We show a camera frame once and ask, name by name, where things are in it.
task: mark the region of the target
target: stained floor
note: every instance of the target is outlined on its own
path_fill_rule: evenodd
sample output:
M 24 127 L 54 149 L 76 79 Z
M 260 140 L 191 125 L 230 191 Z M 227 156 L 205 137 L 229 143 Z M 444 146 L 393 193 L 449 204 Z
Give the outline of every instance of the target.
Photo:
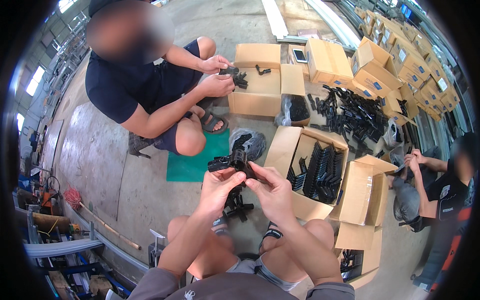
M 297 29 L 318 28 L 329 39 L 335 35 L 323 20 L 302 0 L 277 0 L 277 5 L 284 17 L 289 34 L 295 35 Z M 271 33 L 261 0 L 171 0 L 162 8 L 172 18 L 176 27 L 175 44 L 186 45 L 199 36 L 211 37 L 217 45 L 217 54 L 230 61 L 235 57 L 235 45 L 239 43 L 276 43 Z M 282 62 L 286 60 L 287 45 L 282 45 Z M 81 64 L 70 87 L 61 102 L 54 120 L 64 120 L 58 145 L 64 143 L 65 135 L 75 108 L 88 102 L 84 88 L 84 76 L 88 57 Z M 316 84 L 305 83 L 307 92 L 325 93 Z M 226 99 L 221 99 L 212 108 L 214 113 L 228 119 L 230 128 L 249 127 L 265 134 L 267 149 L 271 144 L 276 128 L 273 118 L 228 114 Z M 200 183 L 166 182 L 166 151 L 153 147 L 143 150 L 151 159 L 127 155 L 121 179 L 117 220 L 96 210 L 98 215 L 127 238 L 142 245 L 141 251 L 119 241 L 104 228 L 98 230 L 109 237 L 132 256 L 147 262 L 147 246 L 154 241 L 149 229 L 166 234 L 169 221 L 178 215 L 191 214 L 195 209 L 200 194 Z M 267 151 L 257 160 L 262 165 Z M 108 155 L 105 147 L 97 155 Z M 57 148 L 54 158 L 56 175 L 63 187 L 68 176 L 60 167 L 61 148 Z M 243 193 L 246 203 L 253 203 L 255 209 L 248 214 L 246 223 L 233 222 L 232 232 L 240 251 L 254 252 L 265 231 L 267 220 L 263 215 L 258 199 L 252 192 Z M 423 299 L 423 290 L 413 286 L 410 275 L 420 259 L 427 239 L 427 231 L 419 234 L 399 228 L 392 215 L 393 192 L 389 193 L 387 214 L 383 224 L 383 245 L 380 270 L 373 281 L 356 290 L 357 299 Z M 306 291 L 312 285 L 309 279 L 302 282 L 292 292 L 304 299 Z

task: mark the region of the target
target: person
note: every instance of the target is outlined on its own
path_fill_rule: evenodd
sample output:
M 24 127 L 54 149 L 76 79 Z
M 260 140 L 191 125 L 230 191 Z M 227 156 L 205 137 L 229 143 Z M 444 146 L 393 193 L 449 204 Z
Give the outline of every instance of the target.
M 92 0 L 89 16 L 117 1 Z M 132 14 L 125 9 L 92 19 L 95 30 L 87 28 L 87 38 L 89 34 L 92 39 L 100 36 L 97 40 L 103 44 L 96 45 L 97 49 L 104 55 L 114 53 L 122 44 L 116 43 L 116 38 L 137 34 L 133 27 L 140 26 L 140 21 Z M 235 89 L 229 75 L 216 74 L 232 64 L 215 51 L 215 42 L 205 36 L 183 48 L 172 45 L 159 65 L 138 62 L 140 54 L 132 55 L 135 64 L 111 62 L 92 50 L 85 75 L 86 92 L 107 117 L 148 139 L 149 144 L 177 155 L 194 156 L 205 146 L 203 131 L 222 133 L 228 127 L 224 119 L 196 105 L 206 97 L 226 96 Z M 198 84 L 203 74 L 211 75 Z
M 388 176 L 396 192 L 394 216 L 397 221 L 409 224 L 423 219 L 428 225 L 433 219 L 445 221 L 458 215 L 468 197 L 470 180 L 478 169 L 475 134 L 467 132 L 458 137 L 450 156 L 448 162 L 440 160 L 441 151 L 437 146 L 423 154 L 413 149 L 405 155 L 405 166 L 413 173 L 415 187 L 407 183 L 407 168 L 402 176 Z M 444 174 L 437 179 L 438 172 Z
M 158 267 L 147 271 L 129 299 L 296 299 L 288 291 L 307 276 L 315 285 L 307 299 L 355 299 L 354 289 L 343 283 L 340 263 L 331 251 L 334 235 L 330 224 L 313 219 L 301 226 L 293 213 L 290 182 L 275 168 L 250 165 L 260 180 L 245 180 L 245 173 L 235 173 L 233 168 L 205 173 L 195 211 L 171 220 L 169 244 Z M 241 261 L 232 253 L 231 237 L 216 220 L 229 191 L 243 181 L 257 194 L 270 220 L 256 261 Z M 187 270 L 198 280 L 178 289 Z

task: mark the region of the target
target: smartphone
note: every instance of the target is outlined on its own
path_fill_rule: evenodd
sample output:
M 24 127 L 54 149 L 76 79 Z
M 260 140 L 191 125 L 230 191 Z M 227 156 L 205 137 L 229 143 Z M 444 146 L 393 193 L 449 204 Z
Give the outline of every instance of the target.
M 297 62 L 307 63 L 305 54 L 303 54 L 303 51 L 301 49 L 293 49 L 293 55 L 295 55 L 295 59 Z

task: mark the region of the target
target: hand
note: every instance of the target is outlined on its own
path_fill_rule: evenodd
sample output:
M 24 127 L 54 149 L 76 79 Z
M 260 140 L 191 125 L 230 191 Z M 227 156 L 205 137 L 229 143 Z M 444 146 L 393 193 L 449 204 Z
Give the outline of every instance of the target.
M 210 75 L 197 86 L 205 97 L 223 97 L 234 89 L 233 79 L 230 74 Z
M 226 69 L 228 66 L 234 67 L 226 58 L 221 55 L 215 55 L 200 63 L 199 71 L 205 74 L 217 74 L 220 69 Z
M 195 211 L 215 218 L 221 216 L 228 193 L 246 177 L 245 173 L 235 172 L 234 168 L 205 172 L 200 202 Z
M 413 174 L 417 174 L 418 172 L 420 172 L 420 167 L 419 167 L 417 157 L 413 154 L 405 155 L 405 166 L 410 167 Z
M 295 220 L 292 204 L 292 185 L 273 167 L 263 168 L 249 162 L 258 179 L 247 179 L 245 184 L 258 196 L 265 216 L 276 224 Z
M 415 155 L 417 158 L 417 161 L 419 164 L 424 164 L 425 163 L 425 157 L 421 154 L 419 149 L 413 149 L 412 154 Z

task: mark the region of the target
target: green mat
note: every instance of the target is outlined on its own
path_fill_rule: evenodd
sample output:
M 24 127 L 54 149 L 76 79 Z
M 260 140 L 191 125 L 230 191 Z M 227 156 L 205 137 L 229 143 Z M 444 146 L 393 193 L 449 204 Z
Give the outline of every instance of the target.
M 207 171 L 207 163 L 215 156 L 228 155 L 230 129 L 221 134 L 205 133 L 205 149 L 195 156 L 168 153 L 167 181 L 202 182 Z

